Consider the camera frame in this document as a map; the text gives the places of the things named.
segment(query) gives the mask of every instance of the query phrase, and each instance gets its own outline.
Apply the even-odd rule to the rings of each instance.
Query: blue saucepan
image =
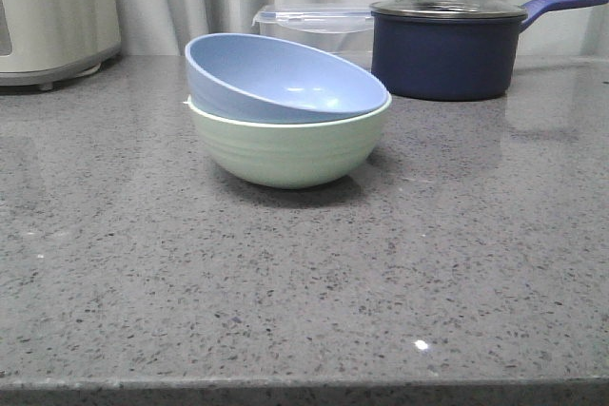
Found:
[[[503,95],[519,34],[540,15],[609,0],[391,0],[371,5],[375,17],[372,73],[389,92],[466,101]]]

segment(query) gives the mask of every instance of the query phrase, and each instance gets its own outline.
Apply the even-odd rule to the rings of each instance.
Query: saucepan handle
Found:
[[[607,2],[609,0],[530,0],[522,5],[526,8],[528,16],[521,22],[521,32],[548,11],[581,9],[606,4]]]

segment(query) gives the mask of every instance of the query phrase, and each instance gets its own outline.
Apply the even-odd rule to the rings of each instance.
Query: gray speckled countertop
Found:
[[[184,63],[0,95],[0,404],[609,404],[609,61],[396,98],[283,191],[206,155]]]

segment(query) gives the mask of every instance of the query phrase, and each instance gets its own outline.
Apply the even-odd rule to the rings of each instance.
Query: bowl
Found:
[[[328,52],[274,37],[212,33],[185,50],[193,104],[251,123],[308,124],[381,107],[387,90],[372,74]]]
[[[186,102],[211,158],[255,184],[297,189],[325,184],[363,163],[383,133],[391,96],[360,116],[310,124],[262,124],[207,113]]]

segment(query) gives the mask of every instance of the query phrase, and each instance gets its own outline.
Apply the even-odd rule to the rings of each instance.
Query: pot lid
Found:
[[[370,6],[393,16],[438,19],[526,17],[526,9],[501,0],[388,0]]]

